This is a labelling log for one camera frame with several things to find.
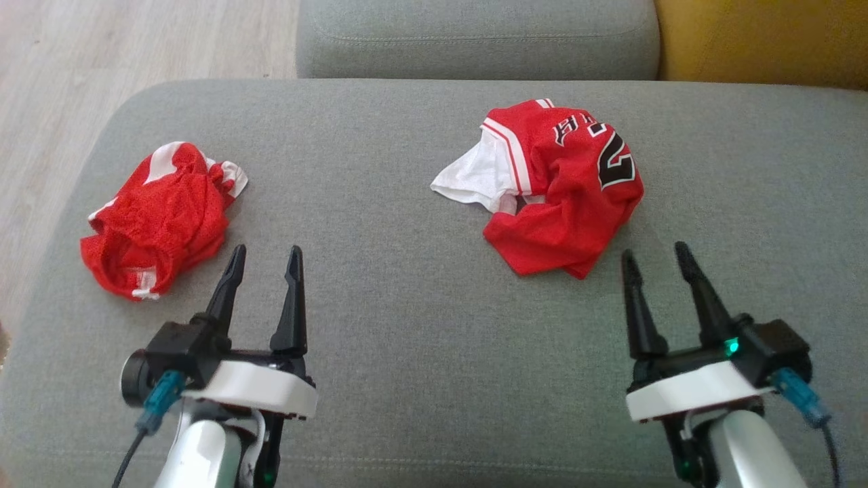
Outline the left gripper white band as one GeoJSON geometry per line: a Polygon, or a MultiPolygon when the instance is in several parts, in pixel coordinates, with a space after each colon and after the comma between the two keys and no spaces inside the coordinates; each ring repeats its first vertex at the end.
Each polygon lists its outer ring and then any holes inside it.
{"type": "MultiPolygon", "coordinates": [[[[235,247],[207,308],[193,315],[217,336],[229,336],[247,247],[235,247]]],[[[307,354],[303,253],[292,246],[284,279],[288,289],[270,349],[307,354]]],[[[182,486],[274,487],[286,420],[315,416],[317,391],[309,380],[276,361],[257,365],[223,359],[202,390],[182,393],[182,486]]]]}

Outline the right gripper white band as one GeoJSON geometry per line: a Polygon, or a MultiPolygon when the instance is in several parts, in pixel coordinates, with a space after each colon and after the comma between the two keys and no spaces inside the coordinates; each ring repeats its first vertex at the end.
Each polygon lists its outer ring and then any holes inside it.
{"type": "MultiPolygon", "coordinates": [[[[736,351],[732,316],[685,241],[675,242],[675,255],[692,293],[701,346],[736,351]]],[[[666,356],[669,344],[655,327],[630,249],[621,254],[621,281],[630,358],[666,356]]],[[[663,425],[675,476],[689,486],[773,486],[775,436],[762,417],[762,397],[771,387],[756,389],[717,351],[676,358],[703,365],[645,386],[633,383],[626,395],[631,419],[663,425]]]]}

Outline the red mesh shorts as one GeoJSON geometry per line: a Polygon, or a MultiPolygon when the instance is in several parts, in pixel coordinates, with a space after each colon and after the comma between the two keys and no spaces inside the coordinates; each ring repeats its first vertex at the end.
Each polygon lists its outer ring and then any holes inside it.
{"type": "Polygon", "coordinates": [[[89,215],[81,259],[97,284],[132,300],[157,300],[186,271],[216,256],[247,173],[189,142],[146,157],[111,201],[89,215]]]}

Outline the red and white basketball jersey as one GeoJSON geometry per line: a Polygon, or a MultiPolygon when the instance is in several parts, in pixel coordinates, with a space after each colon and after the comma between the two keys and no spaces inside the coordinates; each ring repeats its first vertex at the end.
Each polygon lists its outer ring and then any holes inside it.
{"type": "Polygon", "coordinates": [[[585,278],[644,195],[629,145],[611,124],[548,98],[491,109],[480,130],[431,190],[488,210],[484,238],[515,274],[585,278]]]}

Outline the yellow sofa cushion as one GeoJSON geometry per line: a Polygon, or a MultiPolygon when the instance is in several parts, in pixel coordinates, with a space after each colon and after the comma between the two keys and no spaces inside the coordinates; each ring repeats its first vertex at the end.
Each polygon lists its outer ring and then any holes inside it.
{"type": "Polygon", "coordinates": [[[659,77],[868,92],[868,0],[654,0],[659,77]]]}

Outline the grey sofa back cushion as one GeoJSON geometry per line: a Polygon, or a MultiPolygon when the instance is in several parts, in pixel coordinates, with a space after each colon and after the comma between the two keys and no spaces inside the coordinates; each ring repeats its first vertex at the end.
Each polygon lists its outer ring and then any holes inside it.
{"type": "Polygon", "coordinates": [[[654,0],[301,0],[300,78],[653,80],[654,0]]]}

